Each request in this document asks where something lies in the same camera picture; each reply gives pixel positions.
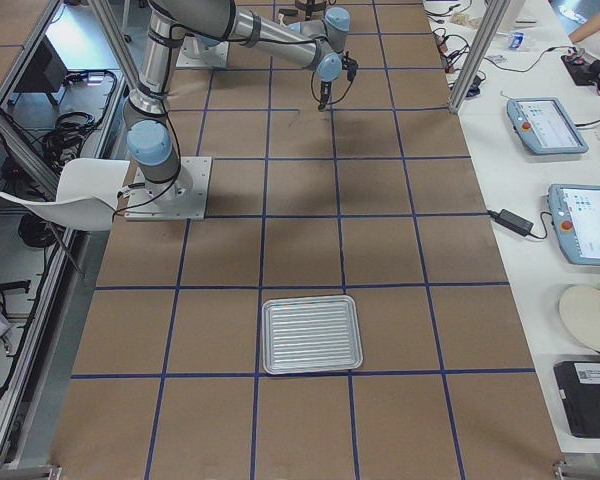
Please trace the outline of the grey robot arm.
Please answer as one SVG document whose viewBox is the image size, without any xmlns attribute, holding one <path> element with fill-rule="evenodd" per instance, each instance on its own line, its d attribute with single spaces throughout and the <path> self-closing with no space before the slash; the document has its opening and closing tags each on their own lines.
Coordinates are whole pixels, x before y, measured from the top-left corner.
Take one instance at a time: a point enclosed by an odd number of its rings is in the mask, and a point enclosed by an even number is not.
<svg viewBox="0 0 600 480">
<path fill-rule="evenodd" d="M 324 108 L 330 86 L 342 72 L 353 81 L 357 63 L 345 53 L 350 29 L 347 10 L 333 7 L 321 20 L 281 25 L 239 8 L 233 1 L 151 1 L 148 39 L 137 85 L 125 106 L 127 140 L 147 140 L 142 153 L 128 149 L 147 182 L 169 184 L 179 175 L 180 160 L 166 127 L 167 94 L 177 56 L 187 34 L 205 43 L 236 43 L 280 57 L 318 75 Z"/>
</svg>

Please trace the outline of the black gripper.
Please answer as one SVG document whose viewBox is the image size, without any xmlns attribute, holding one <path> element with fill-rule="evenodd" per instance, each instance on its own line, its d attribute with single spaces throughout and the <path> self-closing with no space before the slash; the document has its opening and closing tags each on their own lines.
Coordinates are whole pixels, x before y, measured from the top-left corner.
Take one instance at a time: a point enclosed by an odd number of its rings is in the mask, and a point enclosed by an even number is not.
<svg viewBox="0 0 600 480">
<path fill-rule="evenodd" d="M 319 91 L 319 103 L 318 103 L 318 110 L 320 112 L 323 112 L 326 110 L 327 103 L 331 99 L 331 92 L 332 92 L 332 83 L 321 81 L 320 82 L 320 91 Z"/>
</svg>

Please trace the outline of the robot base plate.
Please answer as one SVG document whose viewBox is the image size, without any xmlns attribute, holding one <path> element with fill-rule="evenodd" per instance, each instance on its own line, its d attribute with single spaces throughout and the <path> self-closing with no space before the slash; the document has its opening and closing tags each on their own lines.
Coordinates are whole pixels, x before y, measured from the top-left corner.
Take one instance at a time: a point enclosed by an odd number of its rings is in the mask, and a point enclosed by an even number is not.
<svg viewBox="0 0 600 480">
<path fill-rule="evenodd" d="M 180 49 L 176 67 L 180 69 L 211 70 L 227 67 L 229 44 L 208 46 L 198 37 L 186 37 Z"/>
<path fill-rule="evenodd" d="M 130 221 L 203 220 L 211 169 L 211 157 L 184 156 L 175 183 L 159 196 L 170 183 L 147 182 L 137 168 L 134 182 L 144 186 L 130 192 L 124 217 Z"/>
</svg>

